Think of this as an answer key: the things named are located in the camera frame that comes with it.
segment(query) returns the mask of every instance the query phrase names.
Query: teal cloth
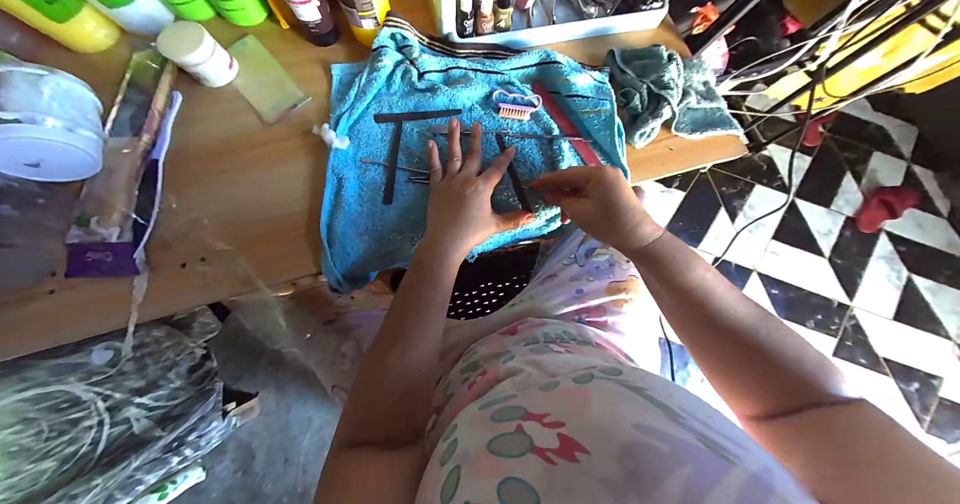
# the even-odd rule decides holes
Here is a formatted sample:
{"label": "teal cloth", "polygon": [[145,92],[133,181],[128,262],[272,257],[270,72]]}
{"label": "teal cloth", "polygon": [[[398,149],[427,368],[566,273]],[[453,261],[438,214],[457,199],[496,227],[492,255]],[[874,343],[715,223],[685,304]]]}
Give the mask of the teal cloth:
{"label": "teal cloth", "polygon": [[727,110],[716,91],[714,73],[704,62],[684,59],[655,44],[614,48],[606,54],[606,64],[627,142],[633,147],[654,140],[667,121],[675,135],[685,138],[743,137],[743,128]]}
{"label": "teal cloth", "polygon": [[[493,45],[451,44],[424,36],[393,13],[376,38],[366,62],[331,67],[330,126],[350,139],[346,149],[330,150],[320,211],[322,270],[333,289],[362,288],[379,270],[406,266],[426,226],[428,186],[406,183],[409,176],[402,172],[396,177],[393,203],[384,205],[386,168],[360,162],[362,158],[389,160],[394,127],[376,123],[376,114],[459,109],[463,126],[479,121],[485,129],[559,135],[560,129],[544,109],[534,112],[529,121],[498,116],[493,101],[496,90],[528,95],[533,93],[531,85],[541,82],[580,133],[593,139],[600,161],[629,177],[623,127],[606,69],[581,65],[548,49],[521,52]],[[426,143],[430,138],[446,160],[447,138],[432,137],[429,129],[448,121],[443,117],[404,123],[398,163],[429,168]],[[500,154],[493,136],[484,137],[484,166]],[[516,147],[513,167],[522,183],[584,163],[566,140],[505,140]],[[521,207],[507,178],[492,197],[498,213]],[[560,209],[547,205],[542,193],[527,191],[527,197],[536,215],[534,222],[493,235],[474,247],[470,258],[545,236],[561,226]]]}

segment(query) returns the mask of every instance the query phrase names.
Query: brown bottle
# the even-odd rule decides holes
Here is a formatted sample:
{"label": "brown bottle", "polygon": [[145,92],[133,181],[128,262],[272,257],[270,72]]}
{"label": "brown bottle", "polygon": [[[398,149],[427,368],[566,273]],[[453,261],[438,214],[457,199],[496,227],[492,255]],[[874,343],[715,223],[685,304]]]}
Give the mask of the brown bottle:
{"label": "brown bottle", "polygon": [[340,30],[333,21],[327,0],[287,0],[287,4],[311,44],[330,46],[340,39]]}

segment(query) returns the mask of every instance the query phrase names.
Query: hand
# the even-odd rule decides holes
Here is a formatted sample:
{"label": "hand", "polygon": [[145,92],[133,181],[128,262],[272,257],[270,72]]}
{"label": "hand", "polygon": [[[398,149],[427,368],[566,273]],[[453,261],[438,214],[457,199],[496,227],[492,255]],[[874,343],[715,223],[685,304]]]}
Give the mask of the hand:
{"label": "hand", "polygon": [[507,149],[480,172],[480,123],[470,131],[470,147],[466,157],[460,151],[460,121],[450,119],[447,131],[446,175],[440,163],[437,142],[429,142],[430,201],[426,209],[426,233],[421,245],[447,249],[461,260],[474,246],[487,238],[532,221],[534,215],[515,211],[504,215],[494,213],[490,197],[494,187],[503,178],[507,166],[517,152]]}
{"label": "hand", "polygon": [[584,232],[621,252],[642,248],[664,229],[643,209],[623,172],[613,166],[575,166],[542,176],[530,189],[544,191],[546,202],[559,206],[561,220],[571,219]]}

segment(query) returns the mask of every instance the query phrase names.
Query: cotton ball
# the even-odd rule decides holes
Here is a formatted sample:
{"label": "cotton ball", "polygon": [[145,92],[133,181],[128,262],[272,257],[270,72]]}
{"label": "cotton ball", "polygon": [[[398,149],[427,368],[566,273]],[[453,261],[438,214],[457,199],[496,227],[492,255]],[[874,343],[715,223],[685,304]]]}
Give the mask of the cotton ball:
{"label": "cotton ball", "polygon": [[333,129],[330,128],[328,123],[324,123],[319,127],[313,128],[313,134],[319,136],[327,147],[333,149],[347,149],[347,146],[351,144],[351,139],[347,137],[338,137],[337,133],[333,132]]}

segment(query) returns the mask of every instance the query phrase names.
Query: white plastic container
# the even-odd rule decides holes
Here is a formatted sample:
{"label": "white plastic container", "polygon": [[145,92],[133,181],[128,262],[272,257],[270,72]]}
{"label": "white plastic container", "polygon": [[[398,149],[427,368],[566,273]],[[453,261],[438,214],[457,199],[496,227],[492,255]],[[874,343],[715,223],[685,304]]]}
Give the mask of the white plastic container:
{"label": "white plastic container", "polygon": [[240,68],[234,56],[197,22],[170,24],[157,37],[156,49],[210,88],[229,84],[237,77]]}
{"label": "white plastic container", "polygon": [[99,172],[103,109],[72,74],[0,61],[0,172],[35,181],[77,181]]}
{"label": "white plastic container", "polygon": [[562,43],[586,37],[600,37],[654,29],[664,21],[669,1],[659,8],[602,19],[580,20],[542,27],[531,27],[505,33],[490,33],[462,39],[457,35],[457,0],[430,0],[441,36],[455,43],[502,44],[511,48],[525,48],[542,44]]}

